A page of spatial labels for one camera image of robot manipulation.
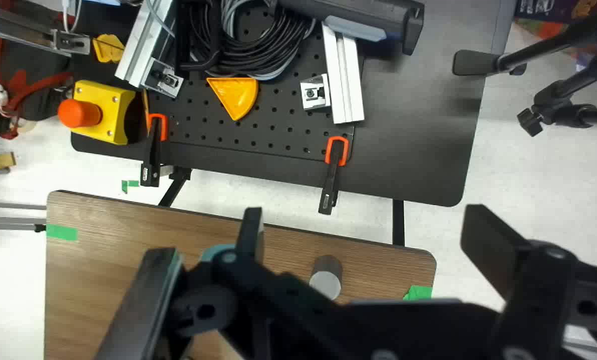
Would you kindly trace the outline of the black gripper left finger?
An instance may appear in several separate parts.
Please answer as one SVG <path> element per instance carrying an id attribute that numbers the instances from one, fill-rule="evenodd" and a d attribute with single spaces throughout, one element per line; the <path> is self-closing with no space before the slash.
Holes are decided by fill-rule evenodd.
<path id="1" fill-rule="evenodd" d="M 144 252 L 94 360 L 172 360 L 165 323 L 181 272 L 179 250 Z"/>

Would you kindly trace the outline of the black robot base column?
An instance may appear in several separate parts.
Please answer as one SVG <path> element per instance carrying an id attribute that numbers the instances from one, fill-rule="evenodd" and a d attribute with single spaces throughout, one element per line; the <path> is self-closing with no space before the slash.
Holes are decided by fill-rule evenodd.
<path id="1" fill-rule="evenodd" d="M 396 42 L 411 57 L 426 27 L 421 0 L 272 0 L 334 32 L 367 42 Z"/>

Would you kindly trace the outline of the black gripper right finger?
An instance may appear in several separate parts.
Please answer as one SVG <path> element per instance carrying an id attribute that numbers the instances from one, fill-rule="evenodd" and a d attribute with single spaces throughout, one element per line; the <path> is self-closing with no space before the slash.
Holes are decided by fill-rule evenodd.
<path id="1" fill-rule="evenodd" d="M 465 209 L 462 250 L 498 291 L 508 299 L 532 242 L 483 204 Z"/>

